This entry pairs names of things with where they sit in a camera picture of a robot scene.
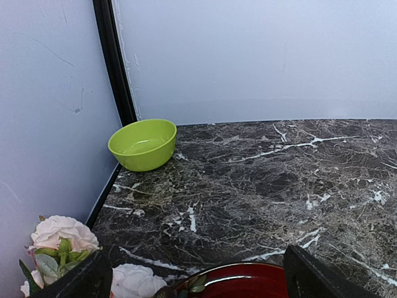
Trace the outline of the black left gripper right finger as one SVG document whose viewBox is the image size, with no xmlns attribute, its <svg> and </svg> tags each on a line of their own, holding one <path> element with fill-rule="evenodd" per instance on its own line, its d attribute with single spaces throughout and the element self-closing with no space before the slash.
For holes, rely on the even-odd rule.
<svg viewBox="0 0 397 298">
<path fill-rule="evenodd" d="M 283 256 L 288 296 L 293 298 L 377 298 L 336 274 L 303 248 L 290 245 Z"/>
</svg>

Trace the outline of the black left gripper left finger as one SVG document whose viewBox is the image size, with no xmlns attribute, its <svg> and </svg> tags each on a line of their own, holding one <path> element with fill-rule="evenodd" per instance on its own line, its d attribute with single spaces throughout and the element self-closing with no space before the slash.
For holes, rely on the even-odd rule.
<svg viewBox="0 0 397 298">
<path fill-rule="evenodd" d="M 113 271 L 104 251 L 93 252 L 52 285 L 30 297 L 110 297 Z"/>
</svg>

